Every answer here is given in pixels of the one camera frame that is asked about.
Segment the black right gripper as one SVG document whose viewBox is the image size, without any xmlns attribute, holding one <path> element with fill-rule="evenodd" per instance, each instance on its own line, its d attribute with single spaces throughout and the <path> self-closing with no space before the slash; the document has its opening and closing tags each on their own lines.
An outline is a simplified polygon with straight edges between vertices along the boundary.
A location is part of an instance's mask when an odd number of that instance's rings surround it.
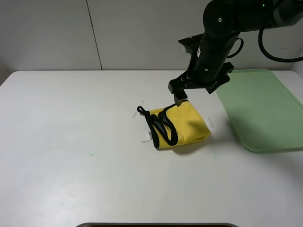
<svg viewBox="0 0 303 227">
<path fill-rule="evenodd" d="M 196 72 L 186 70 L 169 82 L 168 89 L 174 95 L 176 106 L 180 106 L 187 99 L 185 89 L 205 88 L 211 94 L 221 85 L 230 81 L 228 74 L 233 70 L 234 66 L 230 62 L 224 63 L 221 68 L 203 66 Z"/>
</svg>

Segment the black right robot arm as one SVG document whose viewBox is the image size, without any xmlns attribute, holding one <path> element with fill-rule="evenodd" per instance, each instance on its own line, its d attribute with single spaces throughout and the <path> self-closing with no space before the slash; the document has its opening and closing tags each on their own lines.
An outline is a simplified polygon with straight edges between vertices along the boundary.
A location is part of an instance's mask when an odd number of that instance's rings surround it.
<svg viewBox="0 0 303 227">
<path fill-rule="evenodd" d="M 191 55 L 187 70 L 168 84 L 175 104 L 187 99 L 186 89 L 204 88 L 209 94 L 230 81 L 234 69 L 226 59 L 242 32 L 258 31 L 260 51 L 270 60 L 282 63 L 302 61 L 271 55 L 263 45 L 266 29 L 292 26 L 303 18 L 301 0 L 212 0 L 203 12 L 204 33 L 179 40 Z"/>
</svg>

